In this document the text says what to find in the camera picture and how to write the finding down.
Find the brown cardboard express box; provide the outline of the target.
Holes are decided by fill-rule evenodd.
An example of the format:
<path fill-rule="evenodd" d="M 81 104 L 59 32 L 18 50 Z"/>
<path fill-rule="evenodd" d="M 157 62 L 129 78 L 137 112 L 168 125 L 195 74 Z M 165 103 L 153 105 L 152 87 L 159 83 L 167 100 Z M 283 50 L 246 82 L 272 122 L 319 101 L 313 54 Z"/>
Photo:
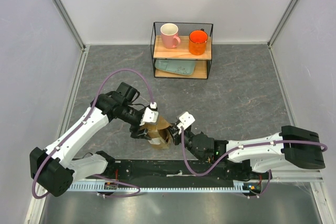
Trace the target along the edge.
<path fill-rule="evenodd" d="M 147 129 L 148 142 L 151 147 L 156 150 L 166 150 L 170 148 L 172 137 L 169 133 L 171 124 L 162 116 L 159 115 L 156 124 L 144 124 L 140 127 L 141 130 Z"/>

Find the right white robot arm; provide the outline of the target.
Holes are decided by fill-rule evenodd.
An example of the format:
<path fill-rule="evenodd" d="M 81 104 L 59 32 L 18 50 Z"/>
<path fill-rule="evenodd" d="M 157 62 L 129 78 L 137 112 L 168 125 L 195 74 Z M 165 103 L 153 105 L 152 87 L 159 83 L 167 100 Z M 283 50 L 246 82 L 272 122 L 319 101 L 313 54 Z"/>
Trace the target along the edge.
<path fill-rule="evenodd" d="M 289 163 L 310 170 L 326 166 L 323 152 L 328 148 L 320 143 L 318 133 L 291 125 L 283 126 L 279 133 L 246 141 L 216 140 L 181 126 L 170 126 L 168 131 L 175 145 L 181 144 L 183 151 L 189 150 L 199 161 L 211 165 L 200 173 L 186 162 L 195 176 L 206 176 L 220 163 L 239 164 L 241 174 L 248 179 Z"/>

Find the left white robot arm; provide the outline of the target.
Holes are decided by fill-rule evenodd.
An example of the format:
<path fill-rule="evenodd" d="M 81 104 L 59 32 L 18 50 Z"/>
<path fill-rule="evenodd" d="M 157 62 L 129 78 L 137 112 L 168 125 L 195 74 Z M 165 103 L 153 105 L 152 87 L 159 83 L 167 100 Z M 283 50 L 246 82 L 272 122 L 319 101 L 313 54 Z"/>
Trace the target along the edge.
<path fill-rule="evenodd" d="M 147 138 L 146 123 L 156 122 L 157 103 L 151 102 L 140 111 L 133 108 L 140 93 L 121 83 L 115 91 L 95 98 L 83 116 L 58 140 L 44 149 L 34 148 L 29 155 L 33 184 L 44 187 L 55 197 L 62 195 L 73 182 L 101 175 L 111 178 L 115 173 L 114 158 L 100 151 L 82 159 L 74 159 L 78 151 L 103 127 L 114 119 L 129 123 L 133 138 Z"/>

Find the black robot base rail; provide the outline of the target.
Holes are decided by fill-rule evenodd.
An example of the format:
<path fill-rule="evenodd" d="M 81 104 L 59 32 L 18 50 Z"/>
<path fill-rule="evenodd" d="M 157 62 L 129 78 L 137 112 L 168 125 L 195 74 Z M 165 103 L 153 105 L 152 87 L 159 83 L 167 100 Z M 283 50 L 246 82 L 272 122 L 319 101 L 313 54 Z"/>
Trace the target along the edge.
<path fill-rule="evenodd" d="M 233 181 L 266 181 L 268 172 L 255 173 L 249 161 L 219 163 L 209 174 L 196 177 L 183 160 L 120 159 L 109 163 L 103 177 L 117 179 L 141 188 L 233 187 Z"/>

